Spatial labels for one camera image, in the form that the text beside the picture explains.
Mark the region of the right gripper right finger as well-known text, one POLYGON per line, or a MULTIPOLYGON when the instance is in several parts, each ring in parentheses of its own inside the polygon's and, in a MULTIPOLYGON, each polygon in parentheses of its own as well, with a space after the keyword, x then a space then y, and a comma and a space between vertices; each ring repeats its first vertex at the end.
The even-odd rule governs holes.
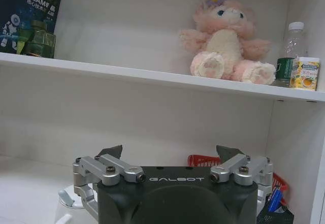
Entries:
POLYGON ((221 164, 212 166, 210 179, 213 183, 224 183, 234 177, 234 181, 241 186, 257 184, 257 209, 260 214, 272 192, 273 163, 268 157, 250 157, 239 149, 221 145, 216 146, 221 164))

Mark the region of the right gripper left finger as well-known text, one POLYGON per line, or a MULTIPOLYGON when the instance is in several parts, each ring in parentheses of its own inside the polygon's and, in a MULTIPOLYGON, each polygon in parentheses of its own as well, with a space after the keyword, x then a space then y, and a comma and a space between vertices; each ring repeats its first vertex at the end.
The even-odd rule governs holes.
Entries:
POLYGON ((145 173, 142 167, 130 165, 111 155, 111 151, 121 150, 122 146, 103 149, 94 157, 78 157, 73 163, 74 193, 81 197, 83 207, 94 217, 99 216, 98 203, 94 197, 96 185, 101 182, 105 186, 117 185, 121 178, 129 183, 143 183, 145 173))

